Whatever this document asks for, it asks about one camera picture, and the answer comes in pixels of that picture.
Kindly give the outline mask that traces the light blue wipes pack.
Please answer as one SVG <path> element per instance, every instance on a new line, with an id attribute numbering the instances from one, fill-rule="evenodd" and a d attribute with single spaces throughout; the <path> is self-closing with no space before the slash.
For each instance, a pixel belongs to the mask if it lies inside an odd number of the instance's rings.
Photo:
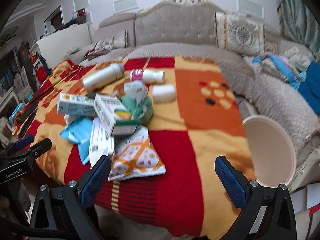
<path id="1" fill-rule="evenodd" d="M 63 139 L 78 146 L 79 157 L 83 165 L 89 162 L 89 143 L 91 138 L 93 121 L 81 116 L 68 125 L 61 133 Z"/>

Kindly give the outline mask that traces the white medicine box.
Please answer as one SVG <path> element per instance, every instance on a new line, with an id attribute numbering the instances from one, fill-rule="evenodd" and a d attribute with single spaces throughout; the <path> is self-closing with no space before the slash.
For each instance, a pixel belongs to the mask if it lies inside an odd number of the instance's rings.
<path id="1" fill-rule="evenodd" d="M 113 161 L 114 138 L 108 134 L 100 119 L 95 117 L 93 119 L 88 152 L 91 167 L 93 167 L 103 155 L 108 156 L 111 161 Z"/>

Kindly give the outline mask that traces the white green milk carton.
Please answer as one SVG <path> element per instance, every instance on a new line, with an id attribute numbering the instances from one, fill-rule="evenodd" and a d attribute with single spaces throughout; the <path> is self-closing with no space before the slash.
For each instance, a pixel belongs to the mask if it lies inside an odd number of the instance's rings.
<path id="1" fill-rule="evenodd" d="M 56 109 L 58 114 L 96 116 L 94 100 L 85 96 L 60 93 Z"/>

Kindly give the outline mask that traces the orange white snack bag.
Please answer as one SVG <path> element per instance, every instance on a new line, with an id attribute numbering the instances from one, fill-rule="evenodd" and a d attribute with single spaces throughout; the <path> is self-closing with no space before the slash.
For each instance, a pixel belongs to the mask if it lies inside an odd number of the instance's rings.
<path id="1" fill-rule="evenodd" d="M 166 173 L 165 165 L 156 152 L 146 127 L 139 126 L 132 135 L 116 137 L 114 142 L 114 157 L 108 181 Z"/>

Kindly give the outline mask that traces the rainbow stripe medicine box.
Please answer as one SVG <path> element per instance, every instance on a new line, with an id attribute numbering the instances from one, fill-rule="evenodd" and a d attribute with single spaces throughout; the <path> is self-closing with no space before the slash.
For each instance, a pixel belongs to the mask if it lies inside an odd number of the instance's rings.
<path id="1" fill-rule="evenodd" d="M 131 135 L 136 131 L 138 121 L 116 96 L 97 94 L 94 109 L 110 136 Z"/>

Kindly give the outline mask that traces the dark green snack wrapper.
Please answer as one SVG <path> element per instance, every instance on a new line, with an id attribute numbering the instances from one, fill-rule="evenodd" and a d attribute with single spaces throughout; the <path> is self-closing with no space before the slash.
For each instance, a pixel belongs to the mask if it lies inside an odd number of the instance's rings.
<path id="1" fill-rule="evenodd" d="M 96 93 L 96 92 L 93 92 L 93 93 L 89 93 L 89 94 L 87 94 L 86 95 L 86 97 L 87 98 L 89 98 L 89 99 L 92 99 L 92 100 L 94 100 L 95 99 L 95 97 L 97 96 L 97 95 L 100 95 L 100 96 L 104 96 L 105 94 L 101 94 L 101 93 Z"/>

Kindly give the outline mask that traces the green terry towel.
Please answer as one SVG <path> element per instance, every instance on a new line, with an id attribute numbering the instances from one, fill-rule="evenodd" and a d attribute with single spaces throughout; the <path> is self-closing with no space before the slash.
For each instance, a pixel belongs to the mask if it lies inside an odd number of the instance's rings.
<path id="1" fill-rule="evenodd" d="M 147 125 L 153 115 L 152 101 L 148 96 L 142 101 L 137 102 L 136 99 L 125 95 L 122 97 L 121 101 L 139 124 Z"/>

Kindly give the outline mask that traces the white foam block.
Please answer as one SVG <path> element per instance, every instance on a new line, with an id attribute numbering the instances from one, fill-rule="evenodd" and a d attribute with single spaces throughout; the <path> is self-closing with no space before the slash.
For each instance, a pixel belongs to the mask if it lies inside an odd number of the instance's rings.
<path id="1" fill-rule="evenodd" d="M 175 86 L 172 84 L 153 86 L 152 99 L 154 103 L 165 103 L 174 101 L 176 99 Z"/>

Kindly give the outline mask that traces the tissue pack green label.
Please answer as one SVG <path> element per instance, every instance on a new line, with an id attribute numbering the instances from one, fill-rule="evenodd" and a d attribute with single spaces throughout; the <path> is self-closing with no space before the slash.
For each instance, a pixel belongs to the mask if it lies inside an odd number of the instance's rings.
<path id="1" fill-rule="evenodd" d="M 141 103 L 148 94 L 148 88 L 142 81 L 135 80 L 124 84 L 124 93 L 123 99 L 135 100 L 136 103 Z"/>

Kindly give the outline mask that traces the beige round trash bin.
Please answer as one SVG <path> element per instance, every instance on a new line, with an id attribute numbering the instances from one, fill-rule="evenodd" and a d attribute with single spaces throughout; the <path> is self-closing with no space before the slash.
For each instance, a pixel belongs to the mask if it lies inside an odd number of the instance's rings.
<path id="1" fill-rule="evenodd" d="M 296 171 L 296 152 L 285 129 L 264 115 L 242 121 L 257 181 L 268 187 L 289 185 Z"/>

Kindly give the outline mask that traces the white paper sheets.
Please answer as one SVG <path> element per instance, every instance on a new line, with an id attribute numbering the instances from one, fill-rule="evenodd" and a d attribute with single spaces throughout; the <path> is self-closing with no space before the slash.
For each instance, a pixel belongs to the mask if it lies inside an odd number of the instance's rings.
<path id="1" fill-rule="evenodd" d="M 319 183 L 291 194 L 296 217 L 297 239 L 319 239 Z"/>

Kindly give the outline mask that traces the tall white cylinder bottle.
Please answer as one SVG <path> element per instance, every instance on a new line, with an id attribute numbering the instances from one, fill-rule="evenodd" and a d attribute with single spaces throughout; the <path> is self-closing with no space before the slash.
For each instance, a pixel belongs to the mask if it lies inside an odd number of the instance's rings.
<path id="1" fill-rule="evenodd" d="M 91 93 L 121 79 L 123 75 L 124 65 L 122 63 L 112 63 L 108 67 L 84 78 L 82 85 L 88 93 Z"/>

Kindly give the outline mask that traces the white cabinet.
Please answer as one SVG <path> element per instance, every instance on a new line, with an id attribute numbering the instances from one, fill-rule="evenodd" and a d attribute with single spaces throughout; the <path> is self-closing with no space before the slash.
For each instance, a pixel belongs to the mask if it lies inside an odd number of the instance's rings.
<path id="1" fill-rule="evenodd" d="M 88 24 L 84 23 L 57 31 L 36 41 L 30 48 L 30 53 L 38 53 L 46 60 L 48 67 L 54 69 L 72 48 L 89 44 L 91 44 L 90 32 Z"/>

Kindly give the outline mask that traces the blue folded blanket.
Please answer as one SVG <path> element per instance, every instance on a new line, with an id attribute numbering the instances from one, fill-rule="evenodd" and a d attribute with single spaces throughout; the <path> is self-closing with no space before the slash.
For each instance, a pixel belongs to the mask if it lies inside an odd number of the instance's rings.
<path id="1" fill-rule="evenodd" d="M 306 71 L 306 79 L 299 86 L 300 94 L 312 110 L 320 114 L 320 67 L 312 61 Z"/>

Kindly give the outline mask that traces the colourful striped cloth pile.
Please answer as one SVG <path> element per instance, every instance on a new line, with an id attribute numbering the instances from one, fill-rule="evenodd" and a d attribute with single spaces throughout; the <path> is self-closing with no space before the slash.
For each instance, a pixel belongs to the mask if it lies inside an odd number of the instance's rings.
<path id="1" fill-rule="evenodd" d="M 281 56 L 266 53 L 253 57 L 252 63 L 259 63 L 263 72 L 290 84 L 296 90 L 306 80 L 306 72 L 300 72 Z"/>

